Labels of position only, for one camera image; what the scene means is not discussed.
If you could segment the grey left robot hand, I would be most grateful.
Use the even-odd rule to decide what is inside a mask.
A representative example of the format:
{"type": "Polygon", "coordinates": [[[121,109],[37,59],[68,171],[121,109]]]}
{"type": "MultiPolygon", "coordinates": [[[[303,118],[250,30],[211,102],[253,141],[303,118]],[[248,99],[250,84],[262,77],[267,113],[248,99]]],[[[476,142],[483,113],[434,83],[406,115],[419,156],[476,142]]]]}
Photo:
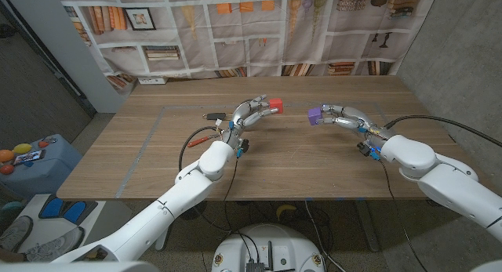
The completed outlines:
{"type": "Polygon", "coordinates": [[[222,141],[236,149],[241,141],[241,135],[246,128],[257,123],[261,118],[283,112],[283,102],[280,98],[266,101],[267,95],[261,95],[251,100],[243,101],[235,109],[228,128],[223,132],[222,141]]]}

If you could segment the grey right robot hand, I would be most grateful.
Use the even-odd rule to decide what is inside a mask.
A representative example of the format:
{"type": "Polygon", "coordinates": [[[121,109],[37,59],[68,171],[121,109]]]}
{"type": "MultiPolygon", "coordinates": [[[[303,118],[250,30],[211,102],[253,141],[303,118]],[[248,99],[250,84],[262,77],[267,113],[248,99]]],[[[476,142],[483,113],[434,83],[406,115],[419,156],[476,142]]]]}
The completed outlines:
{"type": "Polygon", "coordinates": [[[324,104],[320,107],[321,115],[315,120],[317,125],[338,125],[360,133],[370,146],[382,147],[394,133],[379,127],[362,111],[353,107],[324,104]]]}

